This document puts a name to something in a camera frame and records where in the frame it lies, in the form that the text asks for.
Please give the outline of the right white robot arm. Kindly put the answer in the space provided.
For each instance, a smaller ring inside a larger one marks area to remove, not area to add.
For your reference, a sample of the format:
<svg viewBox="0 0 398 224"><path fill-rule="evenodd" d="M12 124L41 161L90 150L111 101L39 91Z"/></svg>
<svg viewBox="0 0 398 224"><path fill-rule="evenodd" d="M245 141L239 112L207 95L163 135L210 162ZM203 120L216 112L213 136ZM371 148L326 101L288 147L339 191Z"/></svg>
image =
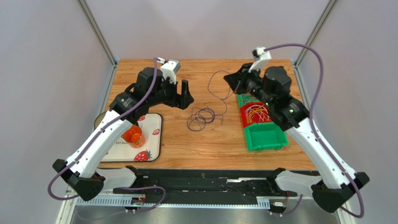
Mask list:
<svg viewBox="0 0 398 224"><path fill-rule="evenodd" d="M250 67L245 63L224 80L235 94L250 94L267 106L271 121L300 145L319 173L302 175L278 168L268 177L271 189L310 196L329 213L342 209L369 182L368 175L347 165L323 138L306 106L290 94L292 80L282 66L268 67L263 77Z"/></svg>

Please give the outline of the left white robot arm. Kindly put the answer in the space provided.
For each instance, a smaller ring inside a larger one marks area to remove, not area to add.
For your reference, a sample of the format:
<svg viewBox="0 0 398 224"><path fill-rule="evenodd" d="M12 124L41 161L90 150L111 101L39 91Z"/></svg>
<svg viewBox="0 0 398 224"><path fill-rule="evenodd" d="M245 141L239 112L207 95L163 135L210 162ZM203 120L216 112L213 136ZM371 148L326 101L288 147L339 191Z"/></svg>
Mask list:
<svg viewBox="0 0 398 224"><path fill-rule="evenodd" d="M184 110L194 102L187 80L182 81L181 93L177 93L178 70L178 67L167 68L164 64L159 69L147 67L140 71L137 81L115 97L101 124L84 144L66 160L57 159L53 163L57 175L48 185L48 194L58 199L51 191L58 177L84 201L92 200L103 190L132 187L139 178L136 168L102 170L98 165L115 142L146 115L150 107L164 104Z"/></svg>

